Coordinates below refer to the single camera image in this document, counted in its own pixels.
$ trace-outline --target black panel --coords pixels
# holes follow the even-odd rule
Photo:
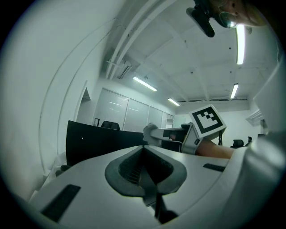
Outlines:
[[[64,173],[64,171],[57,170],[57,171],[55,172],[55,176],[58,177],[58,176],[61,175],[62,173]]]
[[[68,166],[68,165],[62,165],[61,166],[61,171],[67,171],[68,169],[70,168],[70,166]]]
[[[42,214],[49,219],[57,222],[68,208],[76,194],[79,192],[80,187],[75,185],[67,185],[56,198],[42,211]]]
[[[200,142],[200,140],[197,139],[197,140],[195,141],[195,145],[198,145],[199,142]]]
[[[143,133],[119,131],[68,121],[67,165],[137,145],[147,145]]]
[[[162,148],[180,153],[182,144],[179,142],[173,142],[173,141],[162,141]]]
[[[184,123],[184,124],[181,124],[181,127],[185,130],[189,130],[189,127],[191,126],[191,123]]]
[[[211,169],[211,170],[215,170],[215,171],[219,171],[219,172],[223,172],[225,167],[224,166],[220,166],[220,165],[213,165],[213,164],[205,164],[203,166],[204,168],[207,169]]]
[[[108,128],[108,129],[114,129],[114,130],[120,130],[118,123],[113,123],[109,121],[103,121],[101,127]]]
[[[163,201],[162,195],[158,194],[156,198],[156,208],[155,208],[155,217],[160,221],[160,223],[164,224],[169,222],[170,220],[175,219],[178,215],[169,211],[166,208],[166,205]]]
[[[164,130],[163,137],[169,137],[171,133],[171,130]]]

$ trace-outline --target ceiling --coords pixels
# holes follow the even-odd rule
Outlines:
[[[244,63],[237,65],[236,30],[211,20],[215,36],[207,37],[185,13],[191,6],[193,1],[176,1],[153,19],[124,57],[132,63],[132,70],[124,79],[114,80],[134,88],[134,75],[143,80],[147,76],[145,81],[158,89],[156,94],[143,87],[136,89],[176,101],[228,99],[238,83],[237,98],[246,99],[276,65],[273,34],[267,26],[252,28],[251,34],[246,32]],[[114,48],[117,44],[118,40],[113,40]]]

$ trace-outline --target office chair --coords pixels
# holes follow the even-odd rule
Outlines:
[[[108,129],[114,129],[114,130],[120,130],[118,123],[113,123],[109,121],[103,121],[101,127],[108,128]]]
[[[231,148],[240,148],[244,146],[244,142],[242,140],[233,140],[233,145]]]

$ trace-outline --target wall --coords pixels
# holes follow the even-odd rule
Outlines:
[[[248,143],[248,136],[252,137],[252,140],[257,138],[257,135],[261,133],[260,125],[253,127],[247,120],[245,120],[250,114],[250,110],[241,111],[229,111],[219,112],[224,120],[227,128],[223,133],[223,145],[232,146],[234,139],[241,139],[244,145]],[[189,114],[177,114],[174,117],[173,127],[180,127],[182,123],[189,123],[192,119]],[[213,139],[214,143],[218,143],[219,139]]]
[[[286,58],[281,57],[263,89],[254,97],[269,131],[286,130]]]
[[[124,2],[38,1],[10,33],[1,53],[0,163],[22,198],[65,151],[67,122],[76,118],[83,88],[93,94]]]
[[[97,85],[95,88],[95,95],[94,95],[94,101],[98,101],[98,98],[100,96],[101,90],[102,88],[105,88],[107,90],[116,92],[120,95],[132,98],[136,101],[139,101],[141,103],[147,104],[149,106],[152,106],[156,109],[162,110],[170,115],[174,115],[175,114],[175,108],[172,108],[172,105],[169,106],[165,106],[157,101],[155,101],[154,99],[132,89],[129,87],[126,87],[120,83],[114,82],[114,81],[110,81],[104,78],[104,75],[102,77],[100,77],[97,81]]]
[[[218,112],[228,112],[237,110],[249,110],[249,103],[247,100],[233,100],[233,101],[198,101],[198,102],[186,102],[179,106],[176,110],[177,115],[183,115],[189,113],[191,110],[207,106],[209,104],[214,105]]]
[[[88,110],[91,107],[91,101],[86,99],[86,98],[82,98],[81,103],[80,103],[80,108],[79,108],[79,112],[77,114],[76,117],[76,121],[78,123],[83,123],[83,124],[90,124],[89,123],[89,115],[88,115]]]
[[[252,88],[251,93],[248,95],[249,109],[251,110],[251,113],[254,113],[255,111],[259,109],[255,101],[253,100],[253,98],[261,90],[263,85],[264,85],[264,82],[260,81],[259,83],[256,84],[255,88]]]

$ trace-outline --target ceiling light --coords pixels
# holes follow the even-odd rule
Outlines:
[[[175,102],[174,100],[172,100],[171,98],[168,99],[169,101],[171,101],[173,104],[175,104],[176,106],[179,106],[180,104],[178,104],[177,102]]]
[[[244,25],[237,26],[236,37],[237,37],[237,64],[243,64],[244,50],[245,50]]]
[[[234,84],[233,85],[233,90],[232,90],[232,93],[231,93],[231,99],[233,99],[234,96],[236,95],[237,89],[238,89],[238,84]]]
[[[114,103],[114,102],[109,102],[109,103],[112,103],[112,104],[115,104],[115,105],[121,106],[120,104],[117,104],[117,103]]]
[[[145,83],[144,81],[140,80],[137,77],[133,77],[133,80],[136,80],[137,82],[143,84],[144,86],[148,87],[149,89],[151,89],[152,91],[157,91],[157,89],[153,88],[152,86],[150,86],[149,84]]]

